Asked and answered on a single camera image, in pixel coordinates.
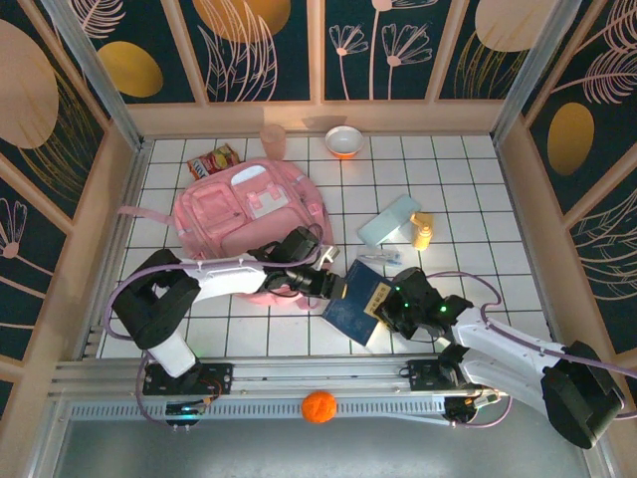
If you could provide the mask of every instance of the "mounting plate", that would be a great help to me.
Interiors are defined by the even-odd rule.
[[[231,363],[202,363],[196,380],[173,378],[159,363],[146,367],[142,393],[157,395],[210,395],[221,385],[221,395],[230,393],[234,366]]]

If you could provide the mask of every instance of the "plastic cup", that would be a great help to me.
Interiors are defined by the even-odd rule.
[[[268,159],[281,160],[286,155],[286,131],[278,124],[268,124],[259,133]]]

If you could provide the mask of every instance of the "blue book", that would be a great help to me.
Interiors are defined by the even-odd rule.
[[[353,341],[366,346],[379,324],[373,311],[389,294],[391,281],[355,260],[347,271],[345,283],[345,298],[329,301],[322,317]]]

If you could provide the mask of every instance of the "bowl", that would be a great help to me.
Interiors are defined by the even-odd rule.
[[[337,126],[325,135],[325,145],[337,158],[350,159],[362,149],[363,138],[355,127]]]

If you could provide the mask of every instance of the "small bottle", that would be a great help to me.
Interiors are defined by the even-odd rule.
[[[417,251],[424,251],[434,235],[434,216],[426,212],[414,212],[410,220],[416,226],[413,246]]]

